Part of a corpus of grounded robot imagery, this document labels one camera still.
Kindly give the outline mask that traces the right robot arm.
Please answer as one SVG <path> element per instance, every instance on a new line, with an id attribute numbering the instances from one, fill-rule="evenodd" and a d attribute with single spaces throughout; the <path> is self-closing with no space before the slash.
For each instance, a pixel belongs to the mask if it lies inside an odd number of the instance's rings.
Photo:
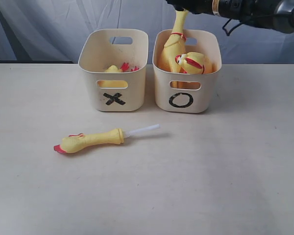
<path id="1" fill-rule="evenodd" d="M 228 19 L 226 35 L 241 25 L 294 33 L 294 0 L 168 0 L 175 10 Z"/>

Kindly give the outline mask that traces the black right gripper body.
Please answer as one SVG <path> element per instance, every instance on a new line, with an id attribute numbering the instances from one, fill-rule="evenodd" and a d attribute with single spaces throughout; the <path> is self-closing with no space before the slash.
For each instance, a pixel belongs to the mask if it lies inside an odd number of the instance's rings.
<path id="1" fill-rule="evenodd" d="M 187 10 L 192 14 L 213 15 L 212 0 L 166 0 L 176 11 Z"/>

